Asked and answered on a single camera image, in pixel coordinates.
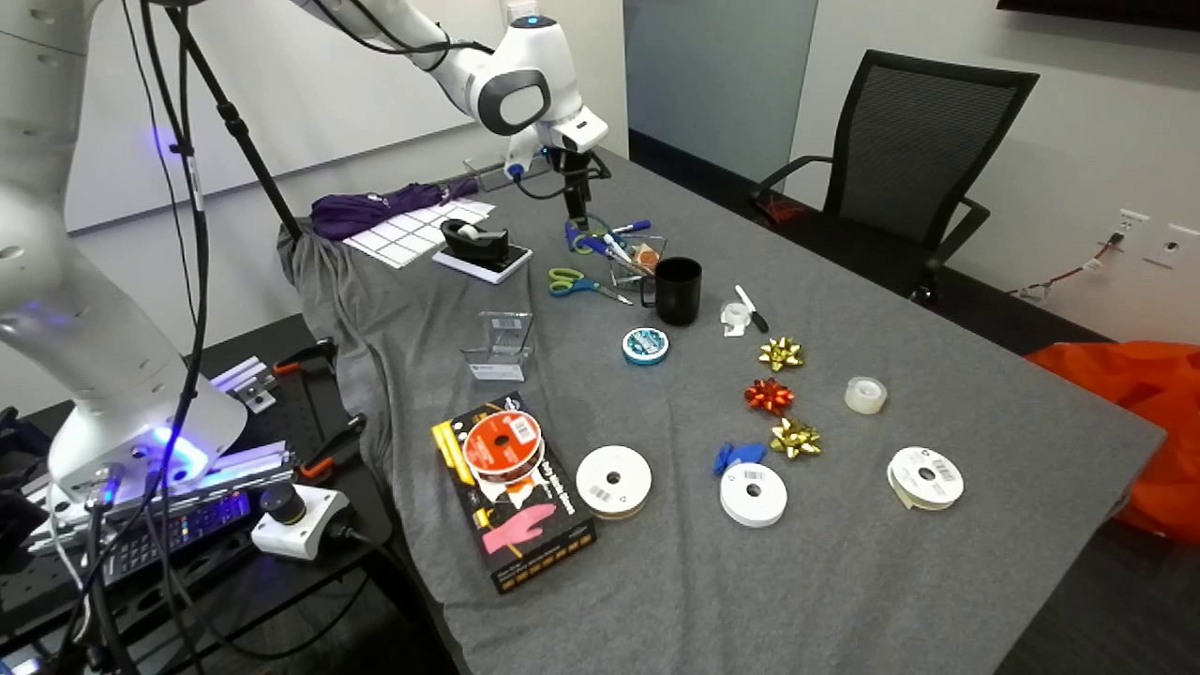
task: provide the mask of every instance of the black box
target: black box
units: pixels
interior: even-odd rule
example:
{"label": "black box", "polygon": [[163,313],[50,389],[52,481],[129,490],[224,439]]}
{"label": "black box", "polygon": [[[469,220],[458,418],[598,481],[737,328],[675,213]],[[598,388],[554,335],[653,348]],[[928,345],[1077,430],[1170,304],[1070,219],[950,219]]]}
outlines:
{"label": "black box", "polygon": [[598,514],[523,394],[438,421],[433,434],[500,591],[598,543]]}

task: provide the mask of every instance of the red gift bow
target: red gift bow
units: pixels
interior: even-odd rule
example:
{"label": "red gift bow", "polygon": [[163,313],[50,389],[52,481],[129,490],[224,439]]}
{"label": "red gift bow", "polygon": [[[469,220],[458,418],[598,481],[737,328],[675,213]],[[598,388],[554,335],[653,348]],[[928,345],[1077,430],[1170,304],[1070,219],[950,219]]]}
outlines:
{"label": "red gift bow", "polygon": [[783,418],[795,406],[795,394],[778,380],[753,380],[747,406],[770,418]]}

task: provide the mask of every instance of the power outlet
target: power outlet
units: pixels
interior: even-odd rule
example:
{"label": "power outlet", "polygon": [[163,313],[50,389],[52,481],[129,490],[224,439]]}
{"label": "power outlet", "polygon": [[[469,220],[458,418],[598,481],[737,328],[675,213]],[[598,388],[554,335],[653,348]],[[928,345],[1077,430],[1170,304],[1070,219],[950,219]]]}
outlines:
{"label": "power outlet", "polygon": [[1142,211],[1123,211],[1118,224],[1108,235],[1123,235],[1123,249],[1129,253],[1144,234],[1152,230],[1152,219]]}
{"label": "power outlet", "polygon": [[1149,240],[1144,260],[1152,265],[1175,271],[1192,249],[1200,234],[1188,224],[1167,224],[1160,235]]}

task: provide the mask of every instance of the gray cloth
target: gray cloth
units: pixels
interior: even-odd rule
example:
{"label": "gray cloth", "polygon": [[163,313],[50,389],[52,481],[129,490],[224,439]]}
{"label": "gray cloth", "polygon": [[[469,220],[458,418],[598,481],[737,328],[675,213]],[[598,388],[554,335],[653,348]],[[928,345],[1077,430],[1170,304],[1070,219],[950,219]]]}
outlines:
{"label": "gray cloth", "polygon": [[[995,670],[1097,525],[1164,439],[952,321],[852,276],[795,244],[708,205],[628,163],[594,183],[594,213],[649,219],[672,254],[705,261],[702,320],[667,328],[672,355],[628,366],[619,338],[655,321],[605,298],[550,299],[543,271],[602,260],[562,244],[562,203],[487,190],[487,224],[534,244],[502,286],[427,260],[389,271],[299,235],[282,260],[304,320],[342,345],[337,380],[368,418],[368,466],[389,485],[418,571],[469,670]],[[808,463],[770,459],[790,505],[743,530],[718,504],[725,441],[765,441],[743,406],[765,380],[762,338],[725,338],[720,306],[743,286],[780,338],[808,348],[783,373],[795,421],[825,434]],[[523,388],[547,441],[575,466],[607,441],[653,466],[637,518],[602,525],[598,549],[500,596],[433,448],[433,425],[475,406],[462,348],[475,313],[529,306],[534,380]],[[852,375],[888,388],[873,421],[844,406]],[[885,485],[899,448],[959,466],[969,496],[944,514],[904,511]]]}

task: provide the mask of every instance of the orange cloth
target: orange cloth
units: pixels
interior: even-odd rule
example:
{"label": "orange cloth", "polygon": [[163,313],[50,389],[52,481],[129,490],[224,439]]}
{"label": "orange cloth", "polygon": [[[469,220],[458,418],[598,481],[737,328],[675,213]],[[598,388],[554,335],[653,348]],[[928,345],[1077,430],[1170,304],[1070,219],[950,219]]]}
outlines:
{"label": "orange cloth", "polygon": [[1200,543],[1200,345],[1050,345],[1032,359],[1167,430],[1118,520]]}

